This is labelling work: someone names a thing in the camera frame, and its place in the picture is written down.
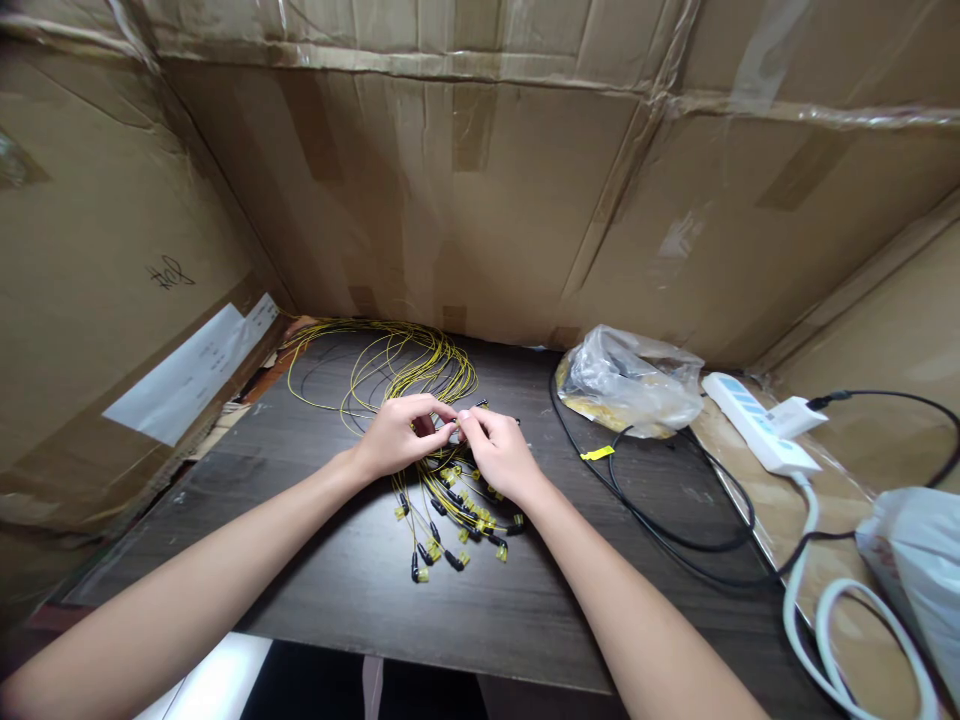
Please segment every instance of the hand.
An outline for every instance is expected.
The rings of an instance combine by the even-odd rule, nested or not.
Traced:
[[[494,488],[523,507],[544,483],[549,484],[516,419],[479,407],[462,410],[457,418],[477,467]]]
[[[457,416],[449,405],[426,393],[390,399],[383,404],[363,438],[350,450],[367,481],[400,472],[447,444],[456,423],[448,422],[436,430],[430,413],[444,421]]]

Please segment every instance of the table surface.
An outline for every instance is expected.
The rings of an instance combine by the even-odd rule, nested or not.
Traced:
[[[293,386],[314,402],[339,406],[358,353],[375,337],[340,334],[315,342],[297,362]],[[492,409],[520,418],[544,472],[680,609],[769,713],[834,715],[787,645],[779,586],[735,592],[694,577],[644,534],[576,458],[550,402],[556,353],[467,338],[457,342],[480,377],[480,389],[458,406],[486,398]],[[358,394],[382,396],[382,388],[370,384]],[[610,443],[610,431],[566,408],[562,412],[584,449]],[[301,402],[285,379],[278,382],[67,601],[103,604],[355,441],[338,413]],[[624,492],[676,532],[706,542],[728,538],[742,521],[714,473],[685,441],[673,445],[625,438],[616,456]],[[410,580],[409,530],[396,521],[395,505],[386,481],[356,496],[281,572],[237,629],[471,672],[612,690],[583,614],[535,530],[509,539],[506,564],[494,557],[492,544],[470,542],[466,549],[472,560],[464,572],[441,561],[431,568],[430,582],[417,585]],[[505,511],[513,512],[509,506]],[[445,543],[462,548],[453,524],[438,520]],[[701,559],[727,576],[766,572],[752,546]]]

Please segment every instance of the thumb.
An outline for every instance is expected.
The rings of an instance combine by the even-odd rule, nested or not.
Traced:
[[[460,414],[457,415],[457,419],[460,421],[461,433],[467,436],[467,440],[470,441],[470,445],[472,445],[474,449],[490,444],[490,440],[483,431],[480,421],[474,417],[473,413],[469,410],[461,410]]]
[[[456,423],[447,423],[436,432],[417,438],[417,445],[424,456],[439,450],[450,440],[453,431],[457,429]]]

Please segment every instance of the plastic bag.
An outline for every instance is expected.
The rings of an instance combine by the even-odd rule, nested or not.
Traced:
[[[557,367],[557,395],[571,410],[628,435],[667,438],[703,409],[703,360],[669,343],[597,325]]]
[[[885,492],[857,528],[857,548],[960,705],[960,497]]]

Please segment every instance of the white paper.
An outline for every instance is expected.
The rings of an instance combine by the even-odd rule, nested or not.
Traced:
[[[103,416],[176,445],[276,317],[277,306],[267,293],[247,317],[227,305]]]

